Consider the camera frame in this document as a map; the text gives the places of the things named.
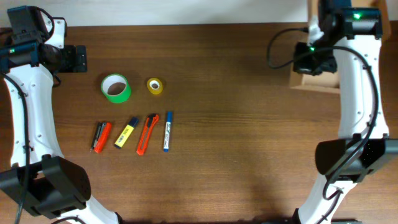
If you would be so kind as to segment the green tape roll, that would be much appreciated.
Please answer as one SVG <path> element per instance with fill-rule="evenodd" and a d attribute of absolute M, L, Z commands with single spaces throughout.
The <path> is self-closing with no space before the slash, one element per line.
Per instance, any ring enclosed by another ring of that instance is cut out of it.
<path fill-rule="evenodd" d="M 101 91 L 110 102 L 115 104 L 124 103 L 131 95 L 131 87 L 126 77 L 118 73 L 110 74 L 102 80 Z"/>

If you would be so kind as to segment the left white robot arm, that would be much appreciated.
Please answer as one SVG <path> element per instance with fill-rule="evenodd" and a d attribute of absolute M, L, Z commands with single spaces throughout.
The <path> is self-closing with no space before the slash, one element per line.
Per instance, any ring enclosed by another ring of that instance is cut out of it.
<path fill-rule="evenodd" d="M 64 158 L 58 144 L 52 90 L 59 73 L 87 70 L 86 49 L 65 45 L 67 23 L 36 6 L 7 10 L 9 43 L 1 47 L 1 78 L 11 99 L 14 130 L 11 168 L 1 190 L 20 212 L 55 223 L 121 223 L 91 194 L 88 174 Z"/>

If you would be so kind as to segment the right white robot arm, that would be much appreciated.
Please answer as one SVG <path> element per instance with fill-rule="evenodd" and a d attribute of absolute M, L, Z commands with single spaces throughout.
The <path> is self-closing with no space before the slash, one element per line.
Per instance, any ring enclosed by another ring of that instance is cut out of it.
<path fill-rule="evenodd" d="M 350 190 L 397 156 L 382 110 L 379 55 L 391 34 L 384 1 L 313 1 L 308 40 L 296 46 L 297 73 L 339 76 L 338 138 L 315 151 L 318 177 L 293 223 L 332 223 Z"/>

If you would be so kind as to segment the small yellow tape roll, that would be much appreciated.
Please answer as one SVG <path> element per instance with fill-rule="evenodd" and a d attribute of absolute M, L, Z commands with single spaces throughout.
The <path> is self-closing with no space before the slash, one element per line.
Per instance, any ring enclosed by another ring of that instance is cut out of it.
<path fill-rule="evenodd" d="M 153 95 L 159 95 L 163 91 L 163 84 L 158 78 L 150 78 L 147 81 L 147 88 Z"/>

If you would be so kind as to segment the brown cardboard box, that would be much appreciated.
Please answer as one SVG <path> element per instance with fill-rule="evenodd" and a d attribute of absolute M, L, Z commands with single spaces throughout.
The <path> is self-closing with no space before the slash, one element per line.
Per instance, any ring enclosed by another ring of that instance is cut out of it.
<path fill-rule="evenodd" d="M 352 0 L 353 7 L 375 7 L 381 12 L 382 21 L 382 43 L 385 43 L 391 36 L 391 24 L 389 20 L 386 0 Z M 340 81 L 338 72 L 324 72 L 321 75 L 312 76 L 293 71 L 290 67 L 289 87 L 297 90 L 318 91 L 323 93 L 340 93 Z"/>

